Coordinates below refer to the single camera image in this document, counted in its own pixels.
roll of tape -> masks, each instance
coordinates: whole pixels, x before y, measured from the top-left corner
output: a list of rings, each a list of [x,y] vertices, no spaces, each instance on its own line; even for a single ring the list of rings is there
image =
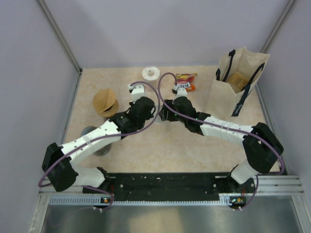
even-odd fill
[[[157,84],[160,77],[160,70],[157,67],[146,67],[142,70],[142,77],[144,81],[151,84],[155,89],[157,89]],[[144,85],[145,90],[152,91],[151,87]]]

white wall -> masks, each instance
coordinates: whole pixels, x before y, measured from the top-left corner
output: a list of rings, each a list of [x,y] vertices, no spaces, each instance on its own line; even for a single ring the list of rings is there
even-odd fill
[[[46,0],[87,67],[218,64],[260,51],[288,0]]]
[[[24,233],[78,75],[36,1],[0,1],[0,22],[0,231]]]
[[[260,80],[269,113],[311,203],[311,1],[297,1],[281,27]]]

paper bag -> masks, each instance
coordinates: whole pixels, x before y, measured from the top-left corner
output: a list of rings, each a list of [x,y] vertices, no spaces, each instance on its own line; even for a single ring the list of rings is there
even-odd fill
[[[230,116],[237,117],[246,97],[258,82],[269,57],[269,54],[250,52],[246,47],[223,55],[219,60],[206,112],[222,120],[227,120]],[[247,84],[239,93],[235,93],[227,83],[230,77],[237,72],[248,79]]]

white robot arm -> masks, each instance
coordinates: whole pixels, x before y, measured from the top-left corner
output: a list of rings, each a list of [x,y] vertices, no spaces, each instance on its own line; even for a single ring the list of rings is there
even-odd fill
[[[57,192],[66,190],[72,185],[99,187],[105,181],[105,171],[100,167],[79,167],[79,163],[100,148],[125,138],[124,135],[142,129],[145,121],[153,117],[155,103],[145,97],[143,86],[129,85],[129,91],[132,102],[127,111],[116,113],[97,129],[72,142],[60,146],[53,143],[48,146],[42,164],[44,172],[55,161],[69,154],[47,175]]]
[[[170,111],[166,106],[163,106],[160,111],[162,120],[180,121],[192,133],[218,137],[244,147],[247,159],[233,168],[228,176],[233,183],[243,184],[252,176],[259,173],[268,173],[277,161],[277,157],[265,144],[246,133],[258,135],[268,142],[278,154],[281,155],[283,153],[284,148],[266,124],[258,123],[256,126],[245,126],[219,120],[210,114],[197,112],[190,100],[188,100],[187,92],[184,88],[174,86],[173,92],[176,94],[176,98],[164,100],[165,103],[176,112],[203,122],[200,123],[179,116]]]

chip bag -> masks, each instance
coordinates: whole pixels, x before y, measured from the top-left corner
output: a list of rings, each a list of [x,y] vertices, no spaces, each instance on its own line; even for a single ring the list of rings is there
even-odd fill
[[[198,73],[176,74],[177,86],[185,88],[186,91],[194,91],[195,86],[192,84],[192,82],[196,76],[198,76]]]

